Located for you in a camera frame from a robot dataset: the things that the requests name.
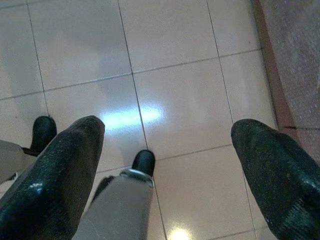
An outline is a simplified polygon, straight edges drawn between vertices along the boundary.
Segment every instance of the shiny floor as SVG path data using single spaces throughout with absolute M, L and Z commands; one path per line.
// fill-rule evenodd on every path
M 2 140 L 28 147 L 41 115 L 59 131 L 96 115 L 92 192 L 156 155 L 148 240 L 275 239 L 230 138 L 243 118 L 276 127 L 250 0 L 25 1 L 0 2 Z

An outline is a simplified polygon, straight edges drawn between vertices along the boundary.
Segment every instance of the floor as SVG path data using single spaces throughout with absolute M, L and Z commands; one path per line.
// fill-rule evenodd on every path
M 148 240 L 275 239 L 230 138 L 243 118 L 277 127 L 250 0 L 25 1 L 0 2 L 2 140 L 96 115 L 92 192 L 155 153 Z

